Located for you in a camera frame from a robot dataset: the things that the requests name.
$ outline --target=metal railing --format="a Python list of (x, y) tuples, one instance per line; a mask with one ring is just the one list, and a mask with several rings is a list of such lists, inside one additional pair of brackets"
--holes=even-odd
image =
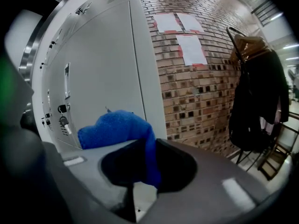
[(251, 12), (251, 14), (257, 16), (263, 27), (271, 22), (271, 18), (279, 13), (280, 11), (271, 0), (266, 0)]

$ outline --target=silver metal frame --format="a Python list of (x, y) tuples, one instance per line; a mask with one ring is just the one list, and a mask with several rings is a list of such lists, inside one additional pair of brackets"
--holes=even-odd
[[(19, 66), (19, 72), (23, 76), (24, 80), (32, 86), (32, 75), (33, 75), (33, 66), (36, 59), (38, 48), (41, 44), (41, 40), (43, 35), (45, 34), (48, 26), (56, 16), (56, 14), (60, 11), (60, 9), (66, 4), (68, 0), (62, 0), (51, 12), (51, 14), (46, 18), (41, 18), (38, 22), (36, 28), (34, 29), (32, 35), (29, 38), (29, 41), (25, 47), (21, 64)], [(27, 112), (23, 113), (23, 116), (27, 116), (32, 120), (32, 125), (36, 127), (36, 122), (33, 114), (33, 106), (32, 101), (28, 103), (26, 107)]]

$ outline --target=blue towel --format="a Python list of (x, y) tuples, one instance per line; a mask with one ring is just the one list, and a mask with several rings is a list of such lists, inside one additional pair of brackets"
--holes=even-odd
[(139, 116), (124, 110), (108, 111), (95, 125), (78, 131), (83, 149), (110, 146), (128, 140), (146, 139), (145, 164), (146, 183), (156, 188), (161, 182), (161, 174), (156, 161), (156, 138), (151, 125)]

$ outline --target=white wall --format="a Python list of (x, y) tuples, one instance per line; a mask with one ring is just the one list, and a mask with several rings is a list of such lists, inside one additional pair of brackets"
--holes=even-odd
[(48, 132), (48, 128), (43, 127), (41, 123), (41, 118), (44, 117), (44, 113), (42, 105), (42, 73), (40, 72), (39, 66), (42, 62), (44, 62), (49, 44), (54, 34), (65, 21), (66, 17), (86, 1), (87, 0), (68, 0), (67, 3), (61, 8), (45, 32), (36, 55), (36, 60), (34, 62), (32, 76), (32, 89), (34, 90), (34, 95), (32, 97), (32, 106), (38, 132), (41, 136), (41, 139), (46, 142), (55, 143)]
[(28, 40), (41, 18), (42, 16), (37, 13), (22, 10), (5, 35), (5, 49), (17, 70), (19, 70)]
[(293, 34), (287, 20), (281, 16), (262, 28), (262, 32), (267, 42), (273, 42), (282, 37)]

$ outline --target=black bag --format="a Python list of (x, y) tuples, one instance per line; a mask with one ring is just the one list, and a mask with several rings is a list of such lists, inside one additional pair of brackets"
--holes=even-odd
[(229, 119), (229, 137), (243, 151), (264, 146), (260, 117), (250, 92), (249, 76), (245, 71), (242, 71), (235, 90), (234, 106)]

